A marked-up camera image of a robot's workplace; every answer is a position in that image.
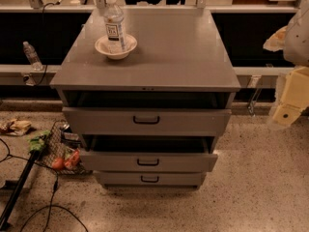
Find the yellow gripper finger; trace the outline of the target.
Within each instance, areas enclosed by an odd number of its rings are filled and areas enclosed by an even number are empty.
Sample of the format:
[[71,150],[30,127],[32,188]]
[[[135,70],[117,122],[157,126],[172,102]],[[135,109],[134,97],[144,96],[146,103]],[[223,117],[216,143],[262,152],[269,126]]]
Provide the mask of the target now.
[[284,76],[283,88],[271,120],[277,125],[288,127],[308,106],[309,68],[297,66]]
[[285,45],[286,30],[286,26],[278,29],[265,41],[263,49],[272,52],[282,50]]

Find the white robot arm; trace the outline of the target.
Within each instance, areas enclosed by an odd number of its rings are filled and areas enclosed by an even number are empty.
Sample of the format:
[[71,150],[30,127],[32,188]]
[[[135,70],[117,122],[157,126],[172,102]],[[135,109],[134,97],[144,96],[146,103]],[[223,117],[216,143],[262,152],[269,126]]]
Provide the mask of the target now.
[[287,26],[266,40],[263,49],[283,51],[295,67],[277,80],[276,101],[268,124],[280,130],[289,127],[309,106],[309,1],[303,0]]

